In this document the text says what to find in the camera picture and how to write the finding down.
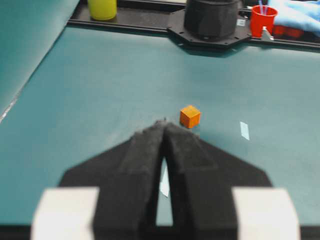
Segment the teal mat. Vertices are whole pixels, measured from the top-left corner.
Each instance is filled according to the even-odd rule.
[[[79,0],[1,0],[1,116],[64,29]]]
[[[0,124],[0,223],[29,224],[67,168],[158,119],[178,124],[193,104],[194,133],[264,169],[302,224],[320,224],[318,65],[315,52],[242,44],[201,56],[165,37],[67,27]]]

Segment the small white label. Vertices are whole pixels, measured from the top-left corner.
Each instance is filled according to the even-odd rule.
[[[162,181],[160,182],[160,191],[164,196],[166,197],[169,196],[170,187],[169,187],[169,176],[168,176],[167,166],[165,166]]]
[[[250,140],[248,124],[241,121],[240,122],[240,130],[241,130],[241,136],[247,140]]]
[[[238,19],[236,21],[236,25],[240,27],[244,27],[246,25],[246,20],[245,19]]]

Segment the yellow cup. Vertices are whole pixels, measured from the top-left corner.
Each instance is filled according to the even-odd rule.
[[[117,0],[88,0],[90,15],[96,20],[113,19],[117,14]]]

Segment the black cylinder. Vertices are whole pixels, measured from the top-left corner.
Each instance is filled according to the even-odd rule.
[[[187,0],[184,27],[199,37],[222,38],[236,29],[239,0]]]

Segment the orange cube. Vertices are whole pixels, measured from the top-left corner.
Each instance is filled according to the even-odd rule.
[[[191,129],[200,122],[201,112],[194,106],[189,105],[180,111],[180,123],[186,128]]]

